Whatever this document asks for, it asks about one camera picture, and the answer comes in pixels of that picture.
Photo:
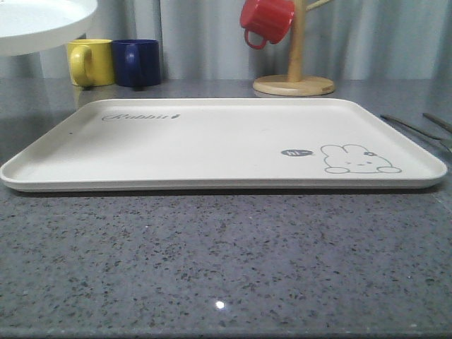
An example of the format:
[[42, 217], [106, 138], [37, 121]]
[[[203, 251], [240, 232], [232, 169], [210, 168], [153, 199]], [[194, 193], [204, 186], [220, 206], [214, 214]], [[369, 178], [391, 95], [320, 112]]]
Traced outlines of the silver metal chopstick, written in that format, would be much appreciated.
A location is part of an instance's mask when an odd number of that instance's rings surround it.
[[441, 128], [445, 129], [449, 133], [452, 133], [452, 124], [448, 123], [447, 121], [434, 116], [433, 114], [424, 113], [423, 116], [427, 118], [428, 120], [434, 122], [436, 125], [440, 126]]

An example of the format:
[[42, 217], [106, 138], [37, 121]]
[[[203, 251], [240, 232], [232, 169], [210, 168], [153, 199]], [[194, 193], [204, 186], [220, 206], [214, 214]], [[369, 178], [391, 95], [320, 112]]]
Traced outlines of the silver metal fork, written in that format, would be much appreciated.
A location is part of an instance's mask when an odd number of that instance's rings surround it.
[[409, 123], [407, 123], [405, 121], [402, 121], [399, 118], [392, 117], [392, 116], [389, 116], [387, 114], [381, 114], [380, 117], [385, 119], [385, 120], [387, 120], [387, 121], [392, 121], [392, 122], [395, 122], [395, 123], [400, 124], [402, 126], [408, 127], [409, 129], [412, 129], [413, 131], [416, 131], [416, 132], [422, 134], [423, 136], [426, 136], [427, 138], [430, 138], [430, 139], [433, 139], [435, 141], [438, 141], [443, 147], [445, 147], [445, 149], [447, 149], [448, 152], [451, 152], [451, 140], [449, 140], [449, 139], [441, 138], [441, 137], [438, 137], [438, 136], [434, 136], [433, 134], [431, 134], [431, 133], [429, 133], [427, 131], [421, 130], [417, 126], [411, 125], [411, 124], [409, 124]]

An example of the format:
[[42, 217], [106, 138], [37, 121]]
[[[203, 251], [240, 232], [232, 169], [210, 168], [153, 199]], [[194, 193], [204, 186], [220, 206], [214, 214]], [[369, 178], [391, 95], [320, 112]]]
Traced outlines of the white round plate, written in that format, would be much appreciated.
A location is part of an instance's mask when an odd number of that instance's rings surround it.
[[1, 56], [55, 48], [87, 32], [96, 1], [1, 2]]

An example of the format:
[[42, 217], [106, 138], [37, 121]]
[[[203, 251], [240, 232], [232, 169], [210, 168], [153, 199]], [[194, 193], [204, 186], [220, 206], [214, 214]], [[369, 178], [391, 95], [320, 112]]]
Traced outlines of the beige rabbit serving tray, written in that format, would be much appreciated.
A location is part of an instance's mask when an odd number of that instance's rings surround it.
[[78, 109], [1, 167], [18, 191], [414, 189], [447, 166], [339, 99], [118, 99]]

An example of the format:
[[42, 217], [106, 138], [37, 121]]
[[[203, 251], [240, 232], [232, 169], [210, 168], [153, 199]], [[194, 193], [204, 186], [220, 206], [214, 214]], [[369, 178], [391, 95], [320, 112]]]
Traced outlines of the wooden mug tree stand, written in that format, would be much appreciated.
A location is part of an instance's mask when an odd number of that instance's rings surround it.
[[331, 79], [303, 74], [305, 16], [308, 11], [328, 1], [294, 1], [295, 17], [290, 33], [290, 50], [286, 75], [263, 76], [254, 81], [253, 88], [261, 93], [281, 96], [306, 97], [326, 95], [335, 90]]

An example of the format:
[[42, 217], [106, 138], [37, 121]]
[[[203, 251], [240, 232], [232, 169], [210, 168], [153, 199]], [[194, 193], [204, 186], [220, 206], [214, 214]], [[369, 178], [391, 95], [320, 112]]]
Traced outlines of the dark blue mug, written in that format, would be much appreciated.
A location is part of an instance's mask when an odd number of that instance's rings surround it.
[[161, 84], [159, 51], [157, 40], [113, 40], [116, 84], [133, 88]]

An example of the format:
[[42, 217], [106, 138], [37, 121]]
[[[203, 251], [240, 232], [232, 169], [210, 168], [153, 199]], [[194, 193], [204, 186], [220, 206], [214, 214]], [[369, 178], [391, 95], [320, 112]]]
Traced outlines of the red ribbed mug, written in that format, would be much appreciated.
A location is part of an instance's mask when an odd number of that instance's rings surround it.
[[269, 42], [279, 43], [295, 16], [295, 4], [286, 0], [246, 0], [239, 23], [250, 48], [263, 49]]

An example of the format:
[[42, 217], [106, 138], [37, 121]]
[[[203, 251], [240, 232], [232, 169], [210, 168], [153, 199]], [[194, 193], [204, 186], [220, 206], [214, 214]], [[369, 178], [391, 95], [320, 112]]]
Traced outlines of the yellow mug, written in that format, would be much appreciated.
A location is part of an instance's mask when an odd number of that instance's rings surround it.
[[74, 40], [68, 43], [67, 57], [73, 85], [93, 87], [115, 82], [111, 40]]

